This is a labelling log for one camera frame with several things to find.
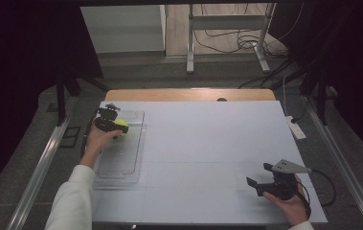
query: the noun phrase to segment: white wall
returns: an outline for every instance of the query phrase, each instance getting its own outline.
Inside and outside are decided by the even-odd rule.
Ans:
[[[81,11],[98,54],[165,49],[160,6],[83,7]]]

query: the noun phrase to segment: human arm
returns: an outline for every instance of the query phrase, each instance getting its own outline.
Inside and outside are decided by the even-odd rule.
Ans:
[[[301,195],[304,195],[303,188],[301,186],[301,179],[295,175],[298,183],[298,191]],[[308,216],[306,214],[306,207],[301,199],[295,195],[289,200],[281,200],[274,195],[265,192],[264,197],[270,202],[279,207],[285,218],[288,220],[289,224],[292,226],[289,230],[311,230],[313,229],[308,221]]]
[[[47,220],[46,229],[84,229],[92,228],[92,183],[95,161],[106,144],[122,132],[115,130],[103,132],[91,126],[86,150],[75,166],[67,182],[62,184],[53,202],[52,212]]]

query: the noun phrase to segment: gray carpet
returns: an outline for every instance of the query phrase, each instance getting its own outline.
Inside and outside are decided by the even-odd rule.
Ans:
[[[270,65],[277,67],[282,60],[272,59]],[[184,59],[157,58],[149,64],[130,60],[101,59],[105,76],[101,80],[112,88],[190,88],[190,87],[222,87],[237,88],[245,81],[249,81],[264,74],[254,57],[198,57],[195,63],[195,73],[186,74]],[[282,72],[273,81],[281,79],[287,72]],[[298,93],[301,79],[286,86],[286,110],[288,115],[298,117],[302,114],[305,103]],[[79,137],[85,131],[85,126],[104,98],[104,92],[95,86],[79,80],[82,93],[75,107],[74,116],[69,127],[80,127]],[[256,86],[260,82],[247,84]],[[275,91],[278,100],[283,102],[283,90]],[[50,88],[39,98],[38,110],[25,137],[17,147],[11,161],[0,175],[0,229],[5,229],[11,214],[16,207],[30,176],[44,150],[51,133],[57,123],[57,114],[47,112],[50,104],[56,102],[56,90]],[[346,153],[356,176],[363,184],[363,143],[347,126],[332,105],[327,104],[327,120],[337,143]],[[307,138],[298,142],[298,148],[307,166],[323,171],[334,181],[337,190],[336,202],[326,207],[325,213],[328,224],[315,225],[315,229],[360,229],[363,230],[363,216],[360,213],[352,194],[349,192],[340,172],[333,164],[330,153],[325,146],[315,124],[306,113],[298,124]],[[73,140],[66,139],[62,143],[70,145]],[[50,213],[51,204],[58,187],[68,179],[72,169],[79,162],[81,139],[73,148],[59,148],[55,159],[47,173],[44,183],[34,202],[24,229],[44,228]],[[331,198],[331,188],[323,177],[312,174],[311,179],[322,203]],[[285,229],[286,226],[267,226],[267,229]],[[94,223],[94,229],[115,229],[109,224]]]

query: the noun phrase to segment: wooden floor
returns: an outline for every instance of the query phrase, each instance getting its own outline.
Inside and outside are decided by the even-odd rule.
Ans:
[[[193,14],[248,14],[248,15],[264,15],[267,4],[196,4],[193,5]],[[169,5],[166,30],[166,55],[167,57],[180,57],[187,54],[188,44],[188,14],[189,5]],[[216,51],[200,45],[195,36],[193,37],[193,48],[195,55],[219,55],[219,54],[244,54],[253,53],[250,43],[245,47],[248,49],[238,49],[238,31],[195,31],[196,38],[201,44],[213,47],[225,53]],[[259,36],[260,31],[240,32],[242,35]],[[285,51],[285,47],[271,35],[267,35],[265,41],[272,52]]]

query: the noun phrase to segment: sleeve cuff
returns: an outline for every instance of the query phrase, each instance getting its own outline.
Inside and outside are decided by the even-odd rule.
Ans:
[[[94,179],[95,172],[91,168],[83,165],[77,165],[73,169],[73,172],[71,173],[70,179],[68,181],[81,182],[91,185],[94,182]]]
[[[313,230],[313,227],[309,221],[305,221],[305,222],[302,222],[300,224],[293,226],[292,228],[290,228],[288,230]]]

